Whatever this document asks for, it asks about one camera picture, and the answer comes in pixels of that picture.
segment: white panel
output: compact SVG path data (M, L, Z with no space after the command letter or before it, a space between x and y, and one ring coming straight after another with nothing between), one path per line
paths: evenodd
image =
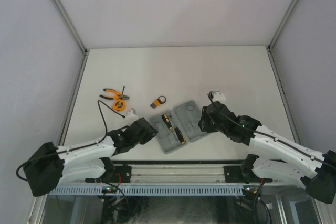
M0 3L0 222L27 223L33 196L15 170L57 141L82 56L50 0Z
M65 145L103 135L97 99L103 88L120 90L123 85L130 96L127 108L134 108L139 117L149 119L189 100L201 108L209 105L209 91L221 90L235 114L250 115L292 139L264 46L116 48L90 51ZM150 104L160 95L167 102L152 109ZM124 126L123 119L107 108L103 113L109 130ZM248 153L245 145L214 133L171 154L164 154L153 139L113 159L241 159Z
M291 0L61 0L88 48L267 45Z
M336 151L336 0L301 0L275 58L303 143Z

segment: open toolbox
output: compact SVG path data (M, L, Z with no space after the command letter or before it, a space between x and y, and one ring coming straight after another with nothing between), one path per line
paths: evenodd
M198 127L202 113L194 101L188 101L150 118L151 125L158 130L157 139L165 154L195 142L208 133Z

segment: yellow and black screwdriver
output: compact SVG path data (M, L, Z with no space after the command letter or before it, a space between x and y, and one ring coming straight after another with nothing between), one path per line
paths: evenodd
M170 119L166 114L162 115L162 120L167 125L169 130L171 130L173 128L172 123L170 122ZM176 133L176 136L177 136L178 140L181 142L181 144L185 144L185 139L184 139L184 136L183 136L181 130L178 127L176 127L174 129L174 131Z

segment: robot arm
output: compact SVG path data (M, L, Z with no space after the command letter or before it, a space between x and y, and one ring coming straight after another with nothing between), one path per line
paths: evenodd
M47 194L58 185L75 180L109 182L115 170L110 156L145 144L158 133L145 118L138 118L133 109L127 112L124 120L125 127L96 140L72 146L43 144L21 166L33 195Z
M222 132L232 141L243 143L253 151L241 171L246 182L269 178L302 187L313 198L331 204L336 194L336 153L321 153L303 147L274 133L247 115L236 116L224 104L219 91L209 93L211 104L202 109L199 127L205 132ZM271 161L262 158L270 154Z

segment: black ring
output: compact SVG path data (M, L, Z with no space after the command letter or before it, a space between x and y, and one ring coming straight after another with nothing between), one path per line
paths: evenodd
M166 100L167 100L167 99L166 99L166 97L165 97L165 96L163 96L163 95L162 95L162 96L159 96L159 97L157 98L157 100L159 101L159 104L163 104L163 103L165 103L165 102L166 102Z

